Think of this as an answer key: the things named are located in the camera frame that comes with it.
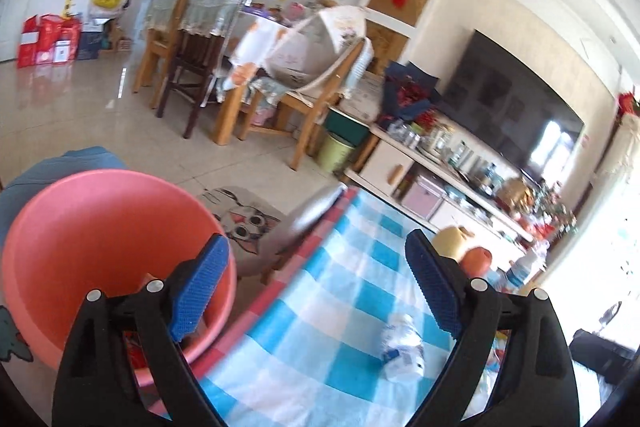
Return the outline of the blue checkered tablecloth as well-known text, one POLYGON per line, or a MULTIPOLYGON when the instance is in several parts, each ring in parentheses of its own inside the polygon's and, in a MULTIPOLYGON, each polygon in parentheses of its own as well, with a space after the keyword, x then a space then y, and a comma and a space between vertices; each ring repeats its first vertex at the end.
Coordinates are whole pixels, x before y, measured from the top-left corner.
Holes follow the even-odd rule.
POLYGON ((454 347, 405 258, 418 224, 366 191, 349 190, 319 242, 269 287, 264 311, 224 338, 198 382, 230 426, 403 426, 454 347), (408 314, 425 374, 383 373, 382 334, 408 314))

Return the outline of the green trash can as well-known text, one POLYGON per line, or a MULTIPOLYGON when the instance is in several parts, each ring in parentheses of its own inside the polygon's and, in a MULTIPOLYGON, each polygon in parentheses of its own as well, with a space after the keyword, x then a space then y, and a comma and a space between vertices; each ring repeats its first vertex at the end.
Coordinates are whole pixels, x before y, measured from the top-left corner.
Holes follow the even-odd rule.
POLYGON ((340 170, 354 150, 352 143, 335 133, 328 133, 318 150, 317 165, 325 172, 340 170))

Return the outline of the pink plastic basin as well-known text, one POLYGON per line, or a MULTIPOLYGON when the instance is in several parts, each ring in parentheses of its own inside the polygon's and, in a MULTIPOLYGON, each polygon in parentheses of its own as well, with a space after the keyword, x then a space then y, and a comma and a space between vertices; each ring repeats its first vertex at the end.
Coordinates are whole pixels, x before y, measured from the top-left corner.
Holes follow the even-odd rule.
POLYGON ((194 196, 132 170, 93 170, 42 190, 13 221, 1 249, 1 294, 34 355, 32 373, 11 377, 22 389, 53 387, 81 301, 165 280, 221 234, 194 196))

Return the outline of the dining table with cloth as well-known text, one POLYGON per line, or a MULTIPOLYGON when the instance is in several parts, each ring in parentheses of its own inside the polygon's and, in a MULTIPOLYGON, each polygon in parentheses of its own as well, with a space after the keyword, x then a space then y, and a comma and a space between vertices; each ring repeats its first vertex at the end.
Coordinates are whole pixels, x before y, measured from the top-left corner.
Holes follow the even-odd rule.
POLYGON ((248 84, 283 34, 284 25, 254 14, 241 12, 228 42, 226 57, 231 64, 229 72, 222 74, 216 95, 221 101, 212 140, 220 146, 231 140, 248 84))

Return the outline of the crushed white plastic bottle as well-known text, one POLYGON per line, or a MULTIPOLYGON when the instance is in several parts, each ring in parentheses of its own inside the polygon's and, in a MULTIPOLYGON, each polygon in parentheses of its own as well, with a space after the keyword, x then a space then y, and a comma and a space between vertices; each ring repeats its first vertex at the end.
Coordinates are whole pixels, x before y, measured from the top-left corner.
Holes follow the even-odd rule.
POLYGON ((390 314, 381 335, 381 359, 388 381, 413 383, 423 378, 422 338, 409 314, 390 314))

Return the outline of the red apple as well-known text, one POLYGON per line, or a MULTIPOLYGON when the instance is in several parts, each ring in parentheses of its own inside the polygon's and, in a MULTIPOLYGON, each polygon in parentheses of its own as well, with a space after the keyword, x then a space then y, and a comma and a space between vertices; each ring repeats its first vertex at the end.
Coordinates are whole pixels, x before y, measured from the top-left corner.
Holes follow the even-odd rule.
POLYGON ((491 266, 492 254, 484 247, 469 249, 459 261, 459 267, 470 279, 484 277, 491 266))

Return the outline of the golden ornament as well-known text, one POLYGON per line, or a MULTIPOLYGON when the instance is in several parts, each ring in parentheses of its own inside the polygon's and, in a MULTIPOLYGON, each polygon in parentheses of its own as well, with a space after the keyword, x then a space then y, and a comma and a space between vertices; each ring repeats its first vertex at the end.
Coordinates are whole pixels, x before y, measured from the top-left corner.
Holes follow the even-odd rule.
POLYGON ((532 212, 535 194, 523 178, 507 179, 495 195, 498 206, 505 212, 528 215, 532 212))

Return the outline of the white yogurt drink bottle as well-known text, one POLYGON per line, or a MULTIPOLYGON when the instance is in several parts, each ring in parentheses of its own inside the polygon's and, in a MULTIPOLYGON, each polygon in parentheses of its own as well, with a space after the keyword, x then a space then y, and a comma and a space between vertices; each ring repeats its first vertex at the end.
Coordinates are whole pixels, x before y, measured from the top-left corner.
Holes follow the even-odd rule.
POLYGON ((539 268, 540 257, 529 249, 526 254, 518 258, 511 268, 506 271, 501 291, 507 294, 516 294, 530 279, 532 273, 539 268))

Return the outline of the white tv cabinet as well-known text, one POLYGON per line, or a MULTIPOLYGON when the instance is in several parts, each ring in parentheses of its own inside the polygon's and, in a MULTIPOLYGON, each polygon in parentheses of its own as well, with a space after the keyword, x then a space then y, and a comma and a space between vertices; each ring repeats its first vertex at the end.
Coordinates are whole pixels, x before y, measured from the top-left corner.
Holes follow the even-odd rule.
POLYGON ((491 251, 498 267, 510 265, 534 243, 532 234, 472 190, 460 173, 376 124, 345 176, 435 233, 464 228, 471 233, 469 245, 491 251))

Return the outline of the dark wooden chair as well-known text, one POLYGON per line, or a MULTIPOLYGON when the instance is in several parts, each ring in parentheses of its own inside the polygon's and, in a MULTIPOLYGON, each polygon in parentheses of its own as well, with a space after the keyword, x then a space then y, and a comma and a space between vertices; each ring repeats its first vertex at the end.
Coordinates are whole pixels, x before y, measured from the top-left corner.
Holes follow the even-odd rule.
POLYGON ((245 0, 188 0, 178 23, 156 116, 163 117, 168 98, 177 93, 190 103, 183 138, 189 139, 201 110, 210 103, 231 33, 245 0))

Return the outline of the black flat television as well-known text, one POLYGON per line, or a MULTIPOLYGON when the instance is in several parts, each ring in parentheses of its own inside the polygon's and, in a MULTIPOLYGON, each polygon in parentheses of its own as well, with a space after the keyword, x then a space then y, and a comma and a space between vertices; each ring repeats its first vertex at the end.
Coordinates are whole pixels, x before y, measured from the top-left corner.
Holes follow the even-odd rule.
POLYGON ((516 56, 475 31, 439 105, 533 181, 562 180, 584 123, 516 56))

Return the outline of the dark flower bouquet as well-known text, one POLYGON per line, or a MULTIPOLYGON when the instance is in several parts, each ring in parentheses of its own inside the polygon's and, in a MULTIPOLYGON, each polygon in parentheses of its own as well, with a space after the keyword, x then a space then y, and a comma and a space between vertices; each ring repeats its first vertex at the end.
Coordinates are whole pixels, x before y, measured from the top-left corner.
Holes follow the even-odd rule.
POLYGON ((436 121, 436 107, 442 99, 439 79, 413 63, 389 62, 384 72, 381 110, 376 124, 387 130, 395 121, 417 124, 430 130, 436 121))

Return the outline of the red gift bags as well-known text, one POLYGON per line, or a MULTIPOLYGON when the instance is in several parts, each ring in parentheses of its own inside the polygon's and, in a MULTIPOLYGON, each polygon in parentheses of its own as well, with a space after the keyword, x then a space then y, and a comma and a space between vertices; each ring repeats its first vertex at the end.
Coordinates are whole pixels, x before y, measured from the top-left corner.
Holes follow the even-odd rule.
POLYGON ((54 14, 24 21, 17 53, 17 67, 61 65, 76 58, 82 23, 77 17, 54 14))

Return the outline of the pink storage box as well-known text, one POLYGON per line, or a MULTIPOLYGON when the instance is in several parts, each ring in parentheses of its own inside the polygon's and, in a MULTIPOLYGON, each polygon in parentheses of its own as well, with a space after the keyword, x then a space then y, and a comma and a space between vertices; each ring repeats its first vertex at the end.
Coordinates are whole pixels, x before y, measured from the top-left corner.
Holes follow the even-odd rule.
POLYGON ((422 219, 428 219, 445 197, 445 191, 425 176, 417 176, 401 197, 400 205, 422 219))

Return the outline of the beige cartoon sofa cover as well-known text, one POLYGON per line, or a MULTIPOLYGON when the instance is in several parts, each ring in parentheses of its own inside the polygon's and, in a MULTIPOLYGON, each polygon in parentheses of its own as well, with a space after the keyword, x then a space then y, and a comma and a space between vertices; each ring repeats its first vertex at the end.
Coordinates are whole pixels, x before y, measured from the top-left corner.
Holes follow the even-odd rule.
POLYGON ((0 359, 2 369, 13 378, 25 378, 34 368, 32 350, 15 325, 11 312, 3 305, 0 306, 0 359))

